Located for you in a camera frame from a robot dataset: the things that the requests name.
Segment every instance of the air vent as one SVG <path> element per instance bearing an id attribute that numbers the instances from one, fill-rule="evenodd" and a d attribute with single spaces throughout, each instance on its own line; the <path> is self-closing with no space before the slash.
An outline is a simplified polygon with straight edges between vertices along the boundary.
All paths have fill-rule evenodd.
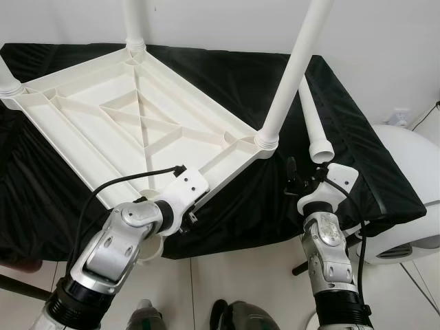
<path id="1" fill-rule="evenodd" d="M 409 243 L 407 243 L 384 251 L 381 254 L 378 254 L 377 257 L 381 259 L 403 258 L 405 256 L 411 255 L 412 253 L 413 247 Z"/>

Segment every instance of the floor tile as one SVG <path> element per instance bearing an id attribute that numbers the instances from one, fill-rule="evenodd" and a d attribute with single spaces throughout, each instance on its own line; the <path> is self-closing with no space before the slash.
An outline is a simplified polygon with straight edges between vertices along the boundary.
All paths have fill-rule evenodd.
<path id="1" fill-rule="evenodd" d="M 358 264 L 353 263 L 354 270 Z M 364 298 L 375 329 L 438 329 L 440 318 L 399 264 L 364 266 Z"/>
<path id="2" fill-rule="evenodd" d="M 56 266 L 54 284 L 52 285 L 52 291 L 54 291 L 56 284 L 60 280 L 60 278 L 64 277 L 65 272 L 66 272 L 66 265 L 67 265 L 67 262 L 65 262 L 65 261 L 58 262 L 58 265 Z"/>
<path id="3" fill-rule="evenodd" d="M 405 267 L 404 271 L 406 270 L 412 277 L 412 279 L 416 282 L 416 284 L 420 287 L 420 289 L 424 292 L 424 294 L 434 303 L 436 304 L 435 295 L 433 294 L 434 291 L 432 288 L 429 288 L 429 286 L 426 284 L 426 281 L 421 276 L 421 272 L 419 271 L 418 267 L 415 265 L 415 262 L 413 260 L 411 261 L 405 261 L 402 263 L 402 265 Z M 433 269 L 433 265 L 430 265 L 431 272 L 435 273 L 435 269 Z"/>
<path id="4" fill-rule="evenodd" d="M 0 274 L 50 291 L 52 288 L 52 281 L 54 280 L 55 269 L 56 261 L 43 261 L 41 269 L 35 273 L 27 274 L 8 267 L 0 266 Z"/>
<path id="5" fill-rule="evenodd" d="M 49 291 L 55 268 L 56 262 L 44 261 L 41 269 L 33 274 L 7 267 L 0 267 L 0 274 Z M 29 329 L 43 306 L 42 300 L 0 289 L 0 329 Z"/>
<path id="6" fill-rule="evenodd" d="M 244 300 L 266 310 L 281 329 L 305 329 L 314 312 L 307 273 L 292 275 L 305 260 L 299 238 L 192 259 L 196 330 L 209 329 L 215 300 Z"/>
<path id="7" fill-rule="evenodd" d="M 414 260 L 437 306 L 440 306 L 440 253 Z"/>
<path id="8" fill-rule="evenodd" d="M 60 263 L 56 277 L 64 272 L 65 263 Z M 102 329 L 125 329 L 141 299 L 151 300 L 163 314 L 168 330 L 194 329 L 189 259 L 158 258 L 147 266 L 135 266 L 105 314 Z"/>

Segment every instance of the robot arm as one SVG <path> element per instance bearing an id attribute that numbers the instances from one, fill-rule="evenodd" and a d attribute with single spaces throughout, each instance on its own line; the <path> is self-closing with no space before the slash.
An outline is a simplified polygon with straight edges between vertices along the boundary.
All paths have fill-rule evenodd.
<path id="1" fill-rule="evenodd" d="M 69 276 L 60 279 L 31 330 L 99 329 L 135 265 L 143 240 L 178 231 L 184 214 L 208 190 L 208 182 L 190 168 L 154 201 L 116 206 Z"/>
<path id="2" fill-rule="evenodd" d="M 330 164 L 324 177 L 349 193 L 358 172 Z M 208 189 L 203 176 L 188 169 L 155 201 L 116 206 L 69 276 L 58 282 L 31 330 L 99 329 L 111 301 L 133 269 L 141 242 L 153 234 L 168 236 L 176 232 L 184 214 Z M 298 211 L 305 216 L 302 246 L 309 263 L 316 312 L 320 330 L 373 330 L 334 214 L 344 199 L 344 194 L 332 185 L 321 182 L 298 201 Z"/>
<path id="3" fill-rule="evenodd" d="M 358 178 L 354 168 L 334 163 L 328 166 L 327 173 L 327 169 L 319 171 L 347 193 Z M 302 246 L 309 264 L 319 330 L 373 330 L 371 312 L 359 295 L 346 252 L 347 243 L 334 214 L 345 198 L 323 181 L 298 201 L 298 211 L 305 216 Z"/>

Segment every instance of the power outlet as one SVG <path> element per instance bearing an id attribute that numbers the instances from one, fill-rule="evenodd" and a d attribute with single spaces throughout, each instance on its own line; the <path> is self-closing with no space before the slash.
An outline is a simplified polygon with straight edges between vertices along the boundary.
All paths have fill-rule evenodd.
<path id="1" fill-rule="evenodd" d="M 394 112 L 385 120 L 387 125 L 407 127 L 411 110 L 409 108 L 394 108 Z"/>

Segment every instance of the black tablecloth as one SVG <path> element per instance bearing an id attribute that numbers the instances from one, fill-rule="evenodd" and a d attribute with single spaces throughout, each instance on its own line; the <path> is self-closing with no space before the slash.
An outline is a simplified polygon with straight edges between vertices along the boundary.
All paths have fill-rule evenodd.
<path id="1" fill-rule="evenodd" d="M 7 44 L 0 51 L 22 82 L 124 47 L 113 44 Z M 255 129 L 261 128 L 288 56 L 147 46 L 164 64 Z M 426 209 L 371 126 L 324 59 L 314 56 L 307 80 L 334 162 L 359 170 L 352 190 L 370 235 L 425 214 Z M 280 132 L 274 156 L 257 160 L 197 212 L 185 235 L 165 243 L 164 256 L 184 258 L 275 243 L 302 232 L 296 201 L 286 199 L 285 160 L 312 175 L 309 140 L 297 96 Z M 72 247 L 77 218 L 88 188 L 20 112 L 0 107 L 0 260 L 64 260 Z M 86 222 L 105 209 L 93 202 Z M 359 222 L 346 201 L 338 215 L 343 228 Z"/>

